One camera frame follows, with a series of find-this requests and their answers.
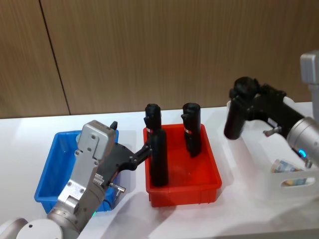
white tabletop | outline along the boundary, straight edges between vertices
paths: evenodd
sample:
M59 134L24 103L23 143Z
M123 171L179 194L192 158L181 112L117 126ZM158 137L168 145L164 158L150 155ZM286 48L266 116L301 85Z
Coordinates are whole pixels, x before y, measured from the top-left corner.
M312 114L311 107L311 103L296 104L305 115ZM162 124L182 123L181 110L161 114ZM223 181L215 203L152 208L141 164L135 172L121 173L120 184L127 192L113 211L97 213L79 238L190 239L319 229L318 200L261 201L248 193L238 161L223 135L226 116L226 107L201 110L201 121ZM116 120L119 143L137 151L143 145L143 117L144 112L1 119L0 224L14 217L28 221L45 217L42 205L33 196L57 132L79 130L91 120L106 125ZM283 139L278 144L287 147Z

robotic arm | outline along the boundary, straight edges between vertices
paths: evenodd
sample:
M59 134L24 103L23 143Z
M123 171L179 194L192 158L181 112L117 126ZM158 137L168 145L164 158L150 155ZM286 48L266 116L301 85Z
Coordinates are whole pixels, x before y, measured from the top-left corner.
M287 106L283 102L285 95L267 84L260 86L256 79L239 78L229 93L231 105L224 134L228 139L237 139L246 120L262 120L273 128L264 131L266 136L282 135L306 163L309 159L319 166L319 125Z
M118 173L135 170L152 154L149 141L136 153L115 143L116 128L117 122L110 127L96 120L85 124L70 180L47 219L8 221L0 227L0 239L77 238L103 202L108 187L125 190L112 183Z

wooden wall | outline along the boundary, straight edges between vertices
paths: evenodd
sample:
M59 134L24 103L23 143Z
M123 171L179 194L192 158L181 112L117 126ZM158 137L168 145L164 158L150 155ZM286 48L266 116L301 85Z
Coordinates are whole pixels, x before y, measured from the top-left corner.
M41 18L37 1L14 2L34 11L33 18ZM181 108L190 101L202 107L224 106L241 76L285 90L295 101L311 99L301 83L299 58L319 48L317 0L40 3L71 114L142 111L147 103L162 109ZM50 55L48 41L39 43L47 37L43 20L23 21L14 26L28 32L30 24L37 24L39 33L28 37L39 34L40 39L34 37L35 44L31 38L30 44ZM43 79L39 85L44 89L47 82L55 89L37 97L47 98L46 104L53 101L51 110L38 115L67 113L52 55L45 59L28 60L46 64L49 70L38 67L36 78ZM0 61L0 76L3 64ZM34 94L30 95L33 105Z
M69 114L38 0L0 0L0 118Z

white plastic basket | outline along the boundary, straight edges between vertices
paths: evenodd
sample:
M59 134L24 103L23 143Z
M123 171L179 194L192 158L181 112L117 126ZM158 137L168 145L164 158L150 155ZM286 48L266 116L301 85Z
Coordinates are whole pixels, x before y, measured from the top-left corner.
M294 102L288 105L298 110ZM263 121L246 122L241 137L230 140L229 146L236 164L250 192L260 199L286 199L319 196L319 169L305 169L305 163L291 150L286 140L274 134L265 137L264 130L271 127ZM276 159L292 163L304 171L272 173ZM289 179L307 178L305 185L286 186Z

